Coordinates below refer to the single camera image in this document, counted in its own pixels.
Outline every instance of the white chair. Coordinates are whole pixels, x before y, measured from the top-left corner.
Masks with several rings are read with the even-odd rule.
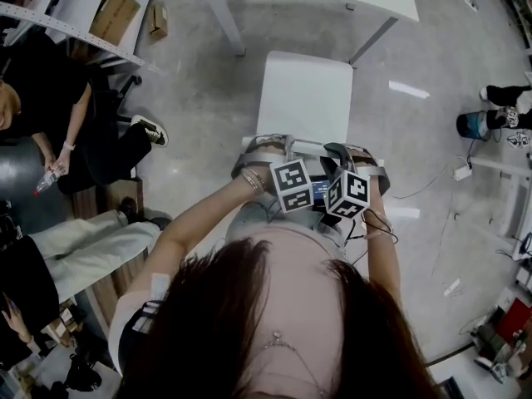
[[[270,52],[257,134],[282,133],[320,143],[346,143],[351,94],[349,64]]]

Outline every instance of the black pants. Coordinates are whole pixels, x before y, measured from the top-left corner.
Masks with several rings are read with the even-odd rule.
[[[52,148],[59,156],[64,139],[51,138]],[[120,179],[129,179],[131,169],[151,151],[144,127],[131,126],[119,139],[118,127],[112,117],[102,117],[83,126],[71,153],[70,171],[58,181],[63,194],[74,194],[94,185],[106,186]]]
[[[495,103],[497,106],[516,106],[517,99],[521,96],[521,93],[524,91],[532,91],[530,86],[510,86],[510,87],[497,87],[497,86],[487,86],[486,90],[488,91],[488,101]],[[497,111],[488,111],[487,124],[488,128],[491,130],[501,128],[505,123],[506,119],[504,117],[495,118]],[[519,115],[519,124],[516,129],[532,129],[532,114],[520,114]]]

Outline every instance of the power strip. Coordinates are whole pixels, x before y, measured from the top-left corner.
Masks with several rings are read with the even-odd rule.
[[[455,172],[452,177],[457,182],[459,182],[460,180],[470,177],[472,174],[473,174],[473,170],[468,165],[464,165],[460,169],[455,169]]]

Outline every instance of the black sneaker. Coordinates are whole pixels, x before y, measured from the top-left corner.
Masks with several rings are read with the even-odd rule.
[[[129,224],[135,223],[139,220],[136,202],[129,196],[122,200],[120,206],[118,207],[118,211],[124,214]]]
[[[159,230],[162,232],[165,230],[170,223],[172,223],[171,219],[167,219],[166,217],[155,217],[152,220],[150,220],[152,224],[156,224]]]
[[[154,145],[158,146],[167,146],[168,145],[168,134],[166,130],[159,126],[157,123],[148,120],[144,116],[134,116],[131,120],[131,125],[141,124],[148,135],[148,139]]]
[[[101,385],[101,377],[92,369],[94,365],[89,365],[77,355],[71,355],[72,364],[64,386],[79,392],[93,392]]]

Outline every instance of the black shirt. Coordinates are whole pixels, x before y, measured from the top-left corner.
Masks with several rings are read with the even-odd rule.
[[[21,113],[13,116],[6,136],[44,132],[53,145],[62,144],[72,106],[86,89],[86,68],[68,58],[49,36],[38,34],[12,50],[3,80],[21,100]]]

